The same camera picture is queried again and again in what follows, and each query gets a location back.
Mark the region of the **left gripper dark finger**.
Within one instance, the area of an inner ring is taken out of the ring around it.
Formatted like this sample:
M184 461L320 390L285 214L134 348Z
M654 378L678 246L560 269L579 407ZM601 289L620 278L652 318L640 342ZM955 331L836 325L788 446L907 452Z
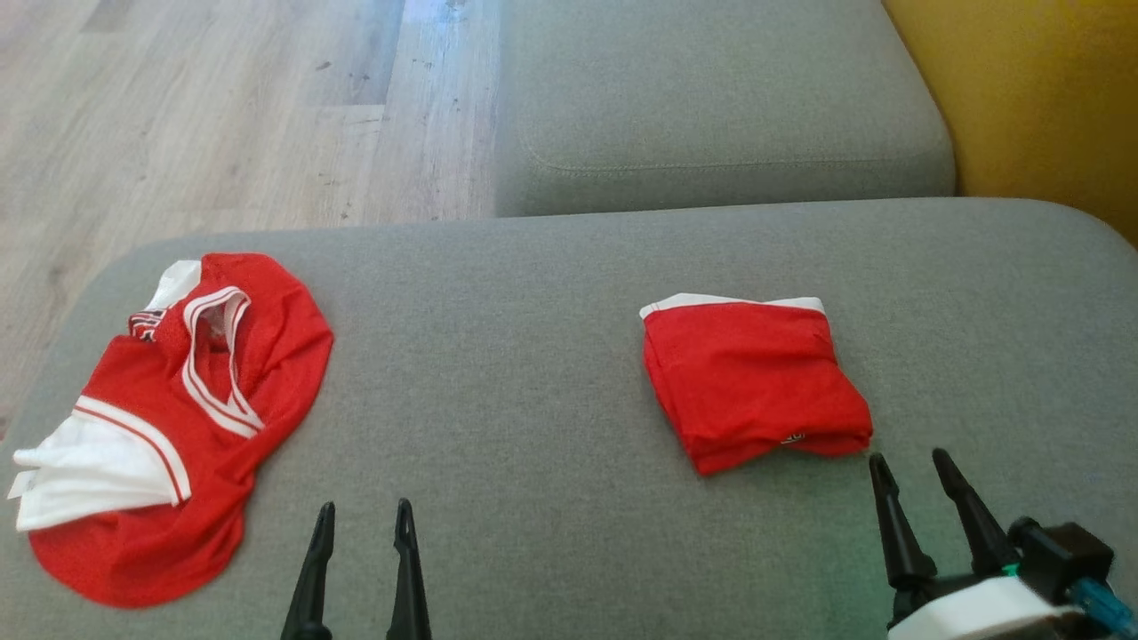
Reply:
M432 640L413 507L407 498L397 504L393 545L398 567L387 640Z
M325 571L333 555L333 532L336 506L325 502L310 535L308 552L300 564L281 640L333 640L333 632L324 624Z

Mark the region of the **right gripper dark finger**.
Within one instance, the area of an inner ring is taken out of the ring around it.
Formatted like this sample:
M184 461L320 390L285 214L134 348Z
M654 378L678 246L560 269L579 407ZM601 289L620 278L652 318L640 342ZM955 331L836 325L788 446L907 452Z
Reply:
M935 579L935 563L923 551L902 510L900 489L885 456L869 456L869 478L879 516L879 538L885 556L887 583L894 590L915 590Z
M978 576L1013 575L1019 571L1021 556L1000 527L978 491L964 477L954 459L943 448L932 453L935 474L945 494L956 507L971 552L971 571Z

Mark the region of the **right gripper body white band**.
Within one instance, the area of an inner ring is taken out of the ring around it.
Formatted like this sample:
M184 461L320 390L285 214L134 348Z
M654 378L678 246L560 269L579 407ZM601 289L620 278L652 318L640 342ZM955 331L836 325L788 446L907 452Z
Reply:
M889 571L887 582L894 588L887 640L1090 640L1070 580L1025 571L988 579Z

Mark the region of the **red jersey white sleeves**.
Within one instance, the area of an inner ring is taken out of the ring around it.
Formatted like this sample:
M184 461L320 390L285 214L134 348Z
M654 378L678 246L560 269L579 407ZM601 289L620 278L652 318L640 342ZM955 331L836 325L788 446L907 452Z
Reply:
M68 416L18 449L15 527L61 586L168 604L225 571L259 465L310 413L333 331L259 252L176 260L106 346Z

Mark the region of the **large grey sofa seat cushion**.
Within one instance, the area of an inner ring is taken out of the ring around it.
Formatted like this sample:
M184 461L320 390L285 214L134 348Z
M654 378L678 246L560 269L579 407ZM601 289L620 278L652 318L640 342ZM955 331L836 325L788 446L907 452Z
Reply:
M13 449L68 412L164 268L264 252L336 348L261 467L208 586L112 609L49 579L5 502ZM396 503L435 637L877 640L893 591L864 454L780 451L699 477L643 366L640 307L676 292L816 296L923 550L967 571L931 452L1004 525L1077 522L1138 612L1138 251L1037 200L923 198L184 236L131 251L61 325L0 449L0 640L277 640L322 503L325 623L381 640Z

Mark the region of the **yellow sofa backrest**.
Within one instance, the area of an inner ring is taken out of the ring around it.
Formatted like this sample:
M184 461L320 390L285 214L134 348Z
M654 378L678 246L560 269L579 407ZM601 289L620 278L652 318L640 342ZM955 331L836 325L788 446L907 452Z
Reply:
M1138 0L882 0L950 130L956 191L1047 200L1138 248Z

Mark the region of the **small grey sofa seat cushion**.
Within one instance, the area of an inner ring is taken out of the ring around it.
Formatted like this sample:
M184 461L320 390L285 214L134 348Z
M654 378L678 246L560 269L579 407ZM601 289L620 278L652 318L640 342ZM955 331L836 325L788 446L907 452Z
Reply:
M501 0L500 36L500 216L954 192L882 0Z

